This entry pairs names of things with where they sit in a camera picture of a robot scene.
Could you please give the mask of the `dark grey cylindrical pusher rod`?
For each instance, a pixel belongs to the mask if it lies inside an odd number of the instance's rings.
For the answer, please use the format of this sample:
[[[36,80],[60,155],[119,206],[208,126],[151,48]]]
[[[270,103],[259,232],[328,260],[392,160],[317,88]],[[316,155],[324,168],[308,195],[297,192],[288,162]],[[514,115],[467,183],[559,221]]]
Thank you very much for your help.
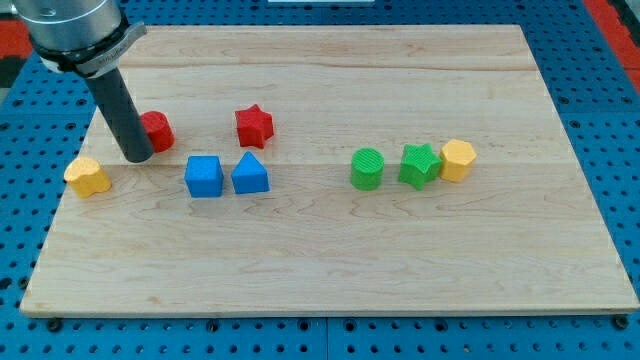
[[[154,147],[118,68],[85,80],[124,158],[141,163]]]

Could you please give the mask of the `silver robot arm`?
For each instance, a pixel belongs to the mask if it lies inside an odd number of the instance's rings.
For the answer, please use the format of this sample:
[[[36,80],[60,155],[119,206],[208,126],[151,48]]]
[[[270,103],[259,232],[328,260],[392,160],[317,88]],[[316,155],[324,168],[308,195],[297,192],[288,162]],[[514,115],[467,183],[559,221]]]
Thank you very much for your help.
[[[115,0],[13,0],[45,66],[83,78],[126,160],[154,148],[119,71],[119,59],[147,34]]]

